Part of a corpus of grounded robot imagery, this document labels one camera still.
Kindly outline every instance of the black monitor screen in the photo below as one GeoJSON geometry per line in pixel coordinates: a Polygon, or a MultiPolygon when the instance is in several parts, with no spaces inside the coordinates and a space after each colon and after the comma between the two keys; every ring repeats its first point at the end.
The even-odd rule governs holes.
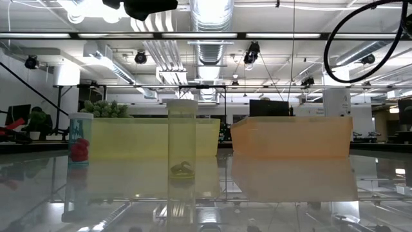
{"type": "Polygon", "coordinates": [[[399,123],[412,124],[412,100],[399,100],[399,123]]]}
{"type": "Polygon", "coordinates": [[[9,106],[7,111],[6,126],[19,119],[23,119],[24,124],[27,124],[31,108],[32,105],[29,104],[21,106],[9,106]]]}
{"type": "Polygon", "coordinates": [[[249,116],[289,116],[289,102],[249,100],[249,116]]]}

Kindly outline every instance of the black hose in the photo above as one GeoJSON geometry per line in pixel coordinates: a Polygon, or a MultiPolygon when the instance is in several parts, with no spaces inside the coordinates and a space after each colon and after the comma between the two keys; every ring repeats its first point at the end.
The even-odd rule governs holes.
{"type": "Polygon", "coordinates": [[[364,5],[358,9],[356,9],[355,11],[353,11],[352,13],[350,13],[349,15],[347,15],[344,19],[342,19],[342,21],[340,23],[338,23],[338,25],[335,27],[335,29],[333,29],[332,33],[329,35],[328,41],[326,42],[326,46],[324,48],[324,53],[323,53],[323,63],[324,63],[324,69],[326,70],[326,72],[328,73],[328,75],[330,76],[330,78],[332,78],[333,80],[340,82],[340,83],[355,83],[358,81],[362,81],[364,79],[366,79],[367,77],[369,77],[370,75],[374,74],[376,71],[378,71],[385,63],[386,61],[388,61],[388,59],[392,56],[393,51],[395,51],[395,48],[397,47],[400,38],[403,35],[403,25],[404,22],[406,20],[406,14],[407,14],[407,5],[408,3],[411,2],[411,0],[379,0],[379,1],[375,1],[373,3],[364,5]],[[330,49],[330,45],[333,41],[333,38],[336,36],[337,32],[339,31],[339,29],[341,29],[341,27],[347,22],[349,21],[352,17],[354,17],[355,15],[365,11],[365,10],[369,10],[369,9],[374,9],[377,6],[386,4],[386,3],[397,3],[397,2],[402,2],[402,13],[400,16],[400,23],[399,23],[399,28],[398,28],[398,32],[393,40],[393,43],[390,47],[390,49],[388,50],[388,52],[386,53],[386,55],[384,56],[384,58],[381,60],[381,62],[376,65],[376,67],[374,67],[371,71],[369,71],[367,74],[346,81],[346,80],[341,80],[339,78],[337,78],[333,72],[332,69],[330,68],[329,65],[329,49],[330,49]]]}

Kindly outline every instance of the potted plant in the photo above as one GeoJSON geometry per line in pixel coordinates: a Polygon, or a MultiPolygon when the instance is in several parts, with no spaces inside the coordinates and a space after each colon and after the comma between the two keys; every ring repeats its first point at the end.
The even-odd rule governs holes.
{"type": "Polygon", "coordinates": [[[130,118],[127,114],[127,105],[119,105],[116,101],[84,102],[82,113],[92,113],[95,118],[130,118]]]}
{"type": "Polygon", "coordinates": [[[32,111],[29,118],[30,123],[27,131],[30,133],[30,138],[33,140],[39,140],[42,127],[46,123],[47,114],[43,111],[32,111]]]}

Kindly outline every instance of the white lid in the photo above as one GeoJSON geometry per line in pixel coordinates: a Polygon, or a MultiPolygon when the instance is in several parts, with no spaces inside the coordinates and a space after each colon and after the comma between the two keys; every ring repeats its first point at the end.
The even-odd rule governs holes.
{"type": "Polygon", "coordinates": [[[90,119],[93,120],[92,113],[71,113],[69,119],[90,119]]]}
{"type": "Polygon", "coordinates": [[[198,102],[194,100],[187,100],[187,99],[175,99],[175,100],[170,100],[167,102],[167,107],[168,108],[192,108],[192,109],[198,109],[198,102]]]}

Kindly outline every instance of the green plant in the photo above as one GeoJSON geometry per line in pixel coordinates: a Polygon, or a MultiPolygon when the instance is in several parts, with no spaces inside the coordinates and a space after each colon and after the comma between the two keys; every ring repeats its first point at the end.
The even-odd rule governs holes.
{"type": "Polygon", "coordinates": [[[44,112],[33,111],[29,118],[32,131],[39,131],[39,126],[46,122],[47,115],[44,112]]]}
{"type": "Polygon", "coordinates": [[[92,103],[90,101],[84,102],[84,109],[80,112],[92,113],[95,117],[99,118],[128,118],[127,105],[119,105],[116,101],[97,101],[92,103]]]}

